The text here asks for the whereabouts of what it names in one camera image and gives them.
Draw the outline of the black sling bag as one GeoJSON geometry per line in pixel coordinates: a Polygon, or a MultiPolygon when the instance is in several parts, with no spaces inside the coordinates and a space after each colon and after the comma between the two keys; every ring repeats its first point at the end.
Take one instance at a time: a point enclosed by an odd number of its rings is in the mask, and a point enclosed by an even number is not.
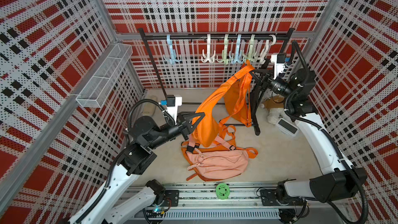
{"type": "Polygon", "coordinates": [[[256,111],[257,111],[260,99],[261,99],[260,92],[253,93],[251,91],[251,93],[250,93],[250,107],[251,107],[251,117],[252,117],[252,121],[253,122],[255,122],[255,119],[256,119],[256,111]]]}

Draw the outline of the orange sling bag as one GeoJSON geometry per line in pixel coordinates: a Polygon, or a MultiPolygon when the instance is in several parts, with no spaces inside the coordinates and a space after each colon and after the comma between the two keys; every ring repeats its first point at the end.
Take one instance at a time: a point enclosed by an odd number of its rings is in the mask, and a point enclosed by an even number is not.
{"type": "Polygon", "coordinates": [[[220,123],[226,124],[233,117],[246,127],[252,126],[250,99],[247,99],[251,89],[252,75],[250,72],[252,70],[254,67],[247,63],[225,82],[227,91],[223,97],[229,116],[222,119],[220,123]]]}
{"type": "Polygon", "coordinates": [[[221,99],[224,100],[226,91],[227,85],[224,82],[196,110],[197,113],[205,113],[205,117],[194,131],[193,138],[204,147],[209,147],[217,136],[224,137],[227,132],[225,124],[213,117],[213,109],[221,99]]]}

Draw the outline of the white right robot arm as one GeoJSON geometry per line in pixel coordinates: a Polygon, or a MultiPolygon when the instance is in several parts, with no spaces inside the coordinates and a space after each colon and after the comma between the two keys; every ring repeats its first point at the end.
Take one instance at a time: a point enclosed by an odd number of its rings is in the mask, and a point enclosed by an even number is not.
{"type": "Polygon", "coordinates": [[[368,176],[364,168],[356,168],[341,152],[336,141],[326,130],[315,105],[308,98],[315,86],[315,72],[309,69],[297,41],[292,41],[291,55],[298,56],[302,68],[294,73],[289,81],[271,72],[263,65],[251,71],[255,87],[250,93],[251,114],[256,111],[266,90],[283,96],[283,110],[290,120],[306,137],[320,168],[321,176],[307,180],[287,179],[280,181],[275,189],[275,200],[281,206],[301,202],[299,213],[281,211],[284,224],[294,224],[304,218],[308,210],[308,201],[318,201],[330,205],[342,219],[350,224],[334,201],[353,198],[360,195],[361,211],[356,223],[364,224],[369,216],[369,204],[363,184],[368,176]]]}

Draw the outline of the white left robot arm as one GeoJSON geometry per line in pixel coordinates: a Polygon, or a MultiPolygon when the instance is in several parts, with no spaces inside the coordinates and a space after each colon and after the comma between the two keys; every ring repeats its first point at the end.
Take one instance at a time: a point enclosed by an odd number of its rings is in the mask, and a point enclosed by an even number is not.
{"type": "Polygon", "coordinates": [[[188,140],[204,117],[203,112],[181,112],[173,117],[161,103],[151,99],[139,100],[127,118],[127,145],[113,160],[104,184],[80,211],[60,222],[124,224],[144,208],[162,204],[165,188],[155,179],[148,181],[141,191],[123,203],[117,204],[117,201],[156,159],[154,149],[180,135],[188,140]],[[133,113],[144,103],[159,108],[166,123],[158,126],[150,116],[142,116],[132,122],[133,113]]]}

